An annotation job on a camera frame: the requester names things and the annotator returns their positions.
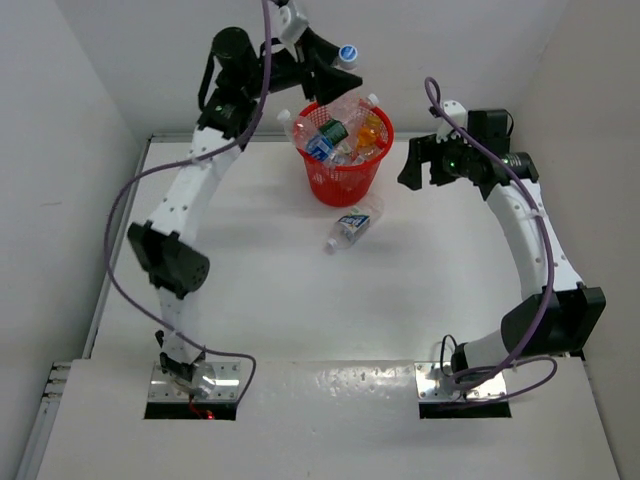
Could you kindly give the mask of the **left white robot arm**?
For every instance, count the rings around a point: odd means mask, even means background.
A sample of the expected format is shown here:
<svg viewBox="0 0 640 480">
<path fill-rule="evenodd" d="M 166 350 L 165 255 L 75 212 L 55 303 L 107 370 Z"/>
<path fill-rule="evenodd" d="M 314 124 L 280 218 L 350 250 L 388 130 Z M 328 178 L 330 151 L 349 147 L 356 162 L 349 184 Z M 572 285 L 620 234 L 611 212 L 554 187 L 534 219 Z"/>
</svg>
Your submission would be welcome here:
<svg viewBox="0 0 640 480">
<path fill-rule="evenodd" d="M 196 293 L 210 269 L 195 248 L 200 222 L 222 177 L 249 141 L 266 94 L 301 86 L 307 99 L 326 105 L 361 86 L 354 74 L 357 49 L 338 47 L 306 27 L 293 37 L 269 37 L 255 50 L 248 34 L 227 27 L 215 35 L 198 92 L 201 115 L 190 159 L 144 223 L 132 223 L 128 241 L 160 299 L 160 366 L 193 386 L 206 350 L 189 340 Z"/>
</svg>

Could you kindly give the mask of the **clear bottle red cap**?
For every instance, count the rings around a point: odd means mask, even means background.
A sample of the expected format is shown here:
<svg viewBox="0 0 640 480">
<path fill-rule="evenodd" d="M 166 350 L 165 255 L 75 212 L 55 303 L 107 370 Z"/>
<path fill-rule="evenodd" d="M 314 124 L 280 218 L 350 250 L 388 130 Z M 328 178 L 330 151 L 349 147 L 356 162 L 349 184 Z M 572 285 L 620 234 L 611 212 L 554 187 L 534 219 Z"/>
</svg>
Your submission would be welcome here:
<svg viewBox="0 0 640 480">
<path fill-rule="evenodd" d="M 385 140 L 377 138 L 371 145 L 363 149 L 362 154 L 367 160 L 371 160 L 380 155 L 386 146 L 387 142 Z"/>
</svg>

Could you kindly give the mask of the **clear bottle dark green label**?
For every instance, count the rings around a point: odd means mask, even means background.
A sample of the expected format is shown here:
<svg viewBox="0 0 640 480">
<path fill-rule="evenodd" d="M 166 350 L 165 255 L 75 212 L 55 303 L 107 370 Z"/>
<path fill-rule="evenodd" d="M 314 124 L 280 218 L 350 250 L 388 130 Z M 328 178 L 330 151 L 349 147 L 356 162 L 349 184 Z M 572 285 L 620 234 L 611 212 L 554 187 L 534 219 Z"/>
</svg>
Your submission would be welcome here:
<svg viewBox="0 0 640 480">
<path fill-rule="evenodd" d="M 336 147 L 349 137 L 349 131 L 344 123 L 334 118 L 323 123 L 318 131 L 332 147 Z"/>
</svg>

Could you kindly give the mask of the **clear unlabelled bottle blue cap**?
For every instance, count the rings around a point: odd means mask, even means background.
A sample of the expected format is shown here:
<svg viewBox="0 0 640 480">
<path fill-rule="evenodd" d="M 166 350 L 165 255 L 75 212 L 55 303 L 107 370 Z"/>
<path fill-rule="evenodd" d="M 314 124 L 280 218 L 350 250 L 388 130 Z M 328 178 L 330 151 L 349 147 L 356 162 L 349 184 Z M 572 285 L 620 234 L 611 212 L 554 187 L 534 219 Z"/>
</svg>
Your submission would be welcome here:
<svg viewBox="0 0 640 480">
<path fill-rule="evenodd" d="M 357 65 L 358 49 L 353 44 L 341 46 L 331 64 L 320 62 L 318 102 L 321 106 L 337 111 L 353 101 L 362 85 L 362 78 L 356 75 Z"/>
</svg>

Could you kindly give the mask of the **clear bottle blue label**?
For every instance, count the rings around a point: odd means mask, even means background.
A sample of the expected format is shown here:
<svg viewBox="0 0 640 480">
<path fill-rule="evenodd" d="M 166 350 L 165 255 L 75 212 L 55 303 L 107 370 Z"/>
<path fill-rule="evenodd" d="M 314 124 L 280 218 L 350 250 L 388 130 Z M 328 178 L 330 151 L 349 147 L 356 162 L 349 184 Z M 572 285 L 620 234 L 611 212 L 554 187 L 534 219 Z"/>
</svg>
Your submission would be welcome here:
<svg viewBox="0 0 640 480">
<path fill-rule="evenodd" d="M 288 109 L 277 114 L 288 140 L 299 150 L 321 163 L 327 161 L 334 152 L 333 144 L 307 117 L 295 117 Z"/>
</svg>

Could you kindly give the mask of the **clear bottle fruit label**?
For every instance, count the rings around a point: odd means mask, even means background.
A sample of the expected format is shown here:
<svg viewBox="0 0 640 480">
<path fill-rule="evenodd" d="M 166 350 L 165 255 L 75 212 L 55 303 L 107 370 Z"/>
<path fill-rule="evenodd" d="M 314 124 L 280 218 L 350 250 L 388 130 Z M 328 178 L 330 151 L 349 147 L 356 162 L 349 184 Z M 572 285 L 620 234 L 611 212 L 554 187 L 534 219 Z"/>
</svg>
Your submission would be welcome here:
<svg viewBox="0 0 640 480">
<path fill-rule="evenodd" d="M 328 232 L 323 250 L 334 254 L 352 247 L 382 216 L 383 200 L 368 194 L 342 215 Z"/>
</svg>

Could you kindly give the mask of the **orange juice bottle gold cap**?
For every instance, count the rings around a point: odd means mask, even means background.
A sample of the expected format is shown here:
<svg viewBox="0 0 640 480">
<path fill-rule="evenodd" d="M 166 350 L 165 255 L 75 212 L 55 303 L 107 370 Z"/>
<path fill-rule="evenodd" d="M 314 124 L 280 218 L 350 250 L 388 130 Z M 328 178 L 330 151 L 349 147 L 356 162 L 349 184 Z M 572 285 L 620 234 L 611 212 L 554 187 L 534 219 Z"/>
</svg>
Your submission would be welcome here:
<svg viewBox="0 0 640 480">
<path fill-rule="evenodd" d="M 382 127 L 384 126 L 382 120 L 375 114 L 369 114 L 357 135 L 357 149 L 364 149 L 371 145 L 377 138 L 381 138 Z"/>
</svg>

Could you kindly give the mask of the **small clear bottle green label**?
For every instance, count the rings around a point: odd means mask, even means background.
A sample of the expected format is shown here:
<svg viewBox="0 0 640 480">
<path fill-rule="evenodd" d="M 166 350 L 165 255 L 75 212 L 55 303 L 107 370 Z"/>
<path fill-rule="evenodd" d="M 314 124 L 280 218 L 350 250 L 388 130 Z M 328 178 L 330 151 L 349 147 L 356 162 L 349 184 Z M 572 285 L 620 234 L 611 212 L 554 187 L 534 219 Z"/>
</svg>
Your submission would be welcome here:
<svg viewBox="0 0 640 480">
<path fill-rule="evenodd" d="M 362 97 L 358 93 L 349 93 L 346 97 L 345 118 L 348 120 L 366 118 L 369 112 L 379 104 L 378 97 L 371 93 Z"/>
</svg>

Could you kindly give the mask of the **bottle blue white label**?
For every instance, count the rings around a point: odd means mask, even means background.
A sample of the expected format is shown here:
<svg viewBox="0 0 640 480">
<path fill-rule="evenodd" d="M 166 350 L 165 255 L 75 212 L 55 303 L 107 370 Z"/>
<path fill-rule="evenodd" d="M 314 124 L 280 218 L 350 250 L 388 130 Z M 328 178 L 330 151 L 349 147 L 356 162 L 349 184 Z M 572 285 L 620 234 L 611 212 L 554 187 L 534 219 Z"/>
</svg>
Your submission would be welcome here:
<svg viewBox="0 0 640 480">
<path fill-rule="evenodd" d="M 341 142 L 331 153 L 330 167 L 356 166 L 365 163 L 371 153 L 371 147 L 352 147 L 348 142 Z"/>
</svg>

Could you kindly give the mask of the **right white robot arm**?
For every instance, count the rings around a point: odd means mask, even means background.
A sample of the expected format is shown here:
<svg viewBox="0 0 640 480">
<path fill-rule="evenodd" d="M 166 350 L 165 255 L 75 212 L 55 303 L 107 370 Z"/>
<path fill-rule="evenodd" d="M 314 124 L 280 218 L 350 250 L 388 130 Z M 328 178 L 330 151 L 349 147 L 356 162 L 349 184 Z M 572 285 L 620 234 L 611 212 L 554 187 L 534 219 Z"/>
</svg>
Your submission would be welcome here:
<svg viewBox="0 0 640 480">
<path fill-rule="evenodd" d="M 421 189 L 424 165 L 434 186 L 469 180 L 502 228 L 522 297 L 497 331 L 455 347 L 442 371 L 445 386 L 463 392 L 493 370 L 534 357 L 580 353 L 606 298 L 601 288 L 587 286 L 568 260 L 543 204 L 531 156 L 511 148 L 511 114 L 466 110 L 453 100 L 430 112 L 442 123 L 436 133 L 410 140 L 398 181 Z"/>
</svg>

